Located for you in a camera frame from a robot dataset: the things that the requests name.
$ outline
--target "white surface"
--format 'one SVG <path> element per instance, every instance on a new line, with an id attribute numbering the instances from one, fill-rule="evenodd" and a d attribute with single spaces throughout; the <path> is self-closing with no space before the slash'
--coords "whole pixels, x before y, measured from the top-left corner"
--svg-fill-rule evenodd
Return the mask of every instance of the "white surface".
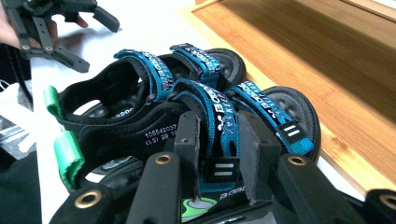
<path id="1" fill-rule="evenodd" d="M 375 0 L 377 3 L 396 9 L 396 0 Z"/>
<path id="2" fill-rule="evenodd" d="M 90 25 L 88 29 L 81 29 L 73 23 L 65 23 L 62 17 L 54 18 L 58 22 L 60 43 L 89 62 L 91 68 L 88 73 L 80 74 L 54 61 L 44 59 L 31 61 L 35 99 L 35 121 L 31 121 L 31 125 L 37 136 L 43 223 L 50 222 L 53 214 L 68 196 L 59 177 L 53 151 L 53 141 L 60 133 L 60 128 L 44 105 L 43 90 L 48 85 L 52 85 L 58 91 L 62 91 L 72 83 L 94 77 L 114 62 L 112 57 L 120 49 L 144 50 L 161 55 L 170 52 L 170 46 L 181 43 L 191 43 L 201 49 L 212 48 L 197 31 L 177 15 L 179 8 L 193 6 L 193 2 L 193 0 L 98 1 L 98 6 L 119 19 L 121 26 L 116 34 L 94 20 L 92 14 L 82 15 Z M 341 183 L 339 188 L 345 188 L 345 182 L 339 178 L 340 175 L 332 172 L 332 167 L 326 165 L 324 160 L 320 160 L 319 164 L 334 183 Z M 350 190 L 354 196 L 359 196 L 353 188 L 346 190 Z"/>
<path id="3" fill-rule="evenodd" d="M 35 120 L 35 114 L 18 103 L 20 87 L 18 83 L 14 83 L 6 87 L 7 88 L 4 91 L 0 92 L 0 115 L 24 129 L 22 133 L 14 136 L 15 139 L 28 133 L 28 135 L 18 144 L 19 150 L 25 153 L 35 143 L 35 132 L 32 126 L 32 122 Z"/>

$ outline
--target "green logo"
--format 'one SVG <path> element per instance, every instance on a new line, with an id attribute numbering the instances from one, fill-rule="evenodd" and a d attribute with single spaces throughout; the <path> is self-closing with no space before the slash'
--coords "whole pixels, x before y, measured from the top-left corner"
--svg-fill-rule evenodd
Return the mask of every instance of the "green logo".
<path id="1" fill-rule="evenodd" d="M 183 201 L 183 205 L 186 211 L 182 215 L 182 222 L 187 222 L 193 220 L 201 215 L 207 213 L 210 208 L 216 205 L 215 200 L 208 198 L 197 199 L 193 202 L 191 199 L 186 199 Z"/>

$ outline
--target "white table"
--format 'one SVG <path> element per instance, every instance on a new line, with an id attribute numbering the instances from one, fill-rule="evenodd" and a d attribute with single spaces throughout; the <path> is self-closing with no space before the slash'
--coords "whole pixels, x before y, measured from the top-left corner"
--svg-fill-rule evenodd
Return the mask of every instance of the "white table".
<path id="1" fill-rule="evenodd" d="M 170 52 L 170 46 L 181 43 L 191 43 L 201 49 L 213 48 L 177 14 L 181 7 L 193 6 L 193 0 L 98 2 L 100 7 L 119 19 L 120 30 L 116 34 L 94 20 L 92 14 L 81 15 L 90 25 L 87 29 L 65 23 L 59 16 L 54 18 L 58 23 L 60 43 L 91 64 L 88 73 L 78 73 L 54 61 L 37 58 L 31 61 L 35 104 L 32 125 L 37 142 L 43 223 L 50 222 L 68 196 L 59 177 L 53 150 L 54 139 L 61 131 L 44 105 L 43 90 L 52 85 L 62 91 L 72 83 L 96 76 L 114 62 L 113 55 L 120 49 L 144 50 L 161 55 Z M 325 160 L 320 158 L 318 166 L 338 189 L 363 200 Z"/>

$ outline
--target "logo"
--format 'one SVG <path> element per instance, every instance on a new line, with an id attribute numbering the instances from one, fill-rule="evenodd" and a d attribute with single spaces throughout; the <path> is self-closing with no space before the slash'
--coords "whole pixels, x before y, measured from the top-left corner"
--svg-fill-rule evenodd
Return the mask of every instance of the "logo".
<path id="1" fill-rule="evenodd" d="M 218 130 L 221 131 L 224 129 L 225 133 L 235 133 L 234 120 L 230 116 L 224 116 L 223 118 L 218 115 L 218 120 L 220 124 L 218 125 Z"/>
<path id="2" fill-rule="evenodd" d="M 234 195 L 234 194 L 236 194 L 236 193 L 239 193 L 239 192 L 242 192 L 242 191 L 246 191 L 246 190 L 247 190 L 247 187 L 246 187 L 246 186 L 241 187 L 241 188 L 237 188 L 237 189 L 232 189 L 232 190 L 230 190 L 230 191 L 227 192 L 227 193 L 222 193 L 222 194 L 220 195 L 220 199 L 223 200 L 223 199 L 227 198 L 228 196 L 231 196 L 231 195 Z"/>
<path id="3" fill-rule="evenodd" d="M 129 108 L 129 109 L 126 109 L 124 111 L 121 111 L 120 113 L 116 114 L 116 116 L 114 116 L 113 118 L 124 117 L 125 115 L 129 114 L 132 110 L 133 110 L 132 108 Z"/>
<path id="4" fill-rule="evenodd" d="M 202 216 L 207 213 L 210 208 L 216 205 L 215 200 L 209 198 L 201 198 L 201 200 L 197 199 L 193 202 L 191 199 L 186 199 L 183 202 L 186 211 L 182 215 L 182 222 L 191 221 L 197 217 Z"/>

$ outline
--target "green tag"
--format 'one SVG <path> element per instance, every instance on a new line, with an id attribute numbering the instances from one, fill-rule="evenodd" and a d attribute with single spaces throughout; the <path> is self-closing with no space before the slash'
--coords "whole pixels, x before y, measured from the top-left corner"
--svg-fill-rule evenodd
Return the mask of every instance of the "green tag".
<path id="1" fill-rule="evenodd" d="M 76 137 L 65 131 L 55 139 L 54 148 L 62 181 L 68 188 L 75 189 L 76 174 L 85 162 Z"/>
<path id="2" fill-rule="evenodd" d="M 51 115 L 55 116 L 57 119 L 64 119 L 62 109 L 58 101 L 58 91 L 55 87 L 49 86 L 44 90 L 44 102 Z"/>
<path id="3" fill-rule="evenodd" d="M 186 211 L 182 214 L 182 222 L 191 221 L 195 218 L 198 218 L 209 211 L 213 206 L 216 205 L 215 200 L 210 198 L 201 198 L 195 200 L 186 199 L 183 202 L 183 206 Z"/>

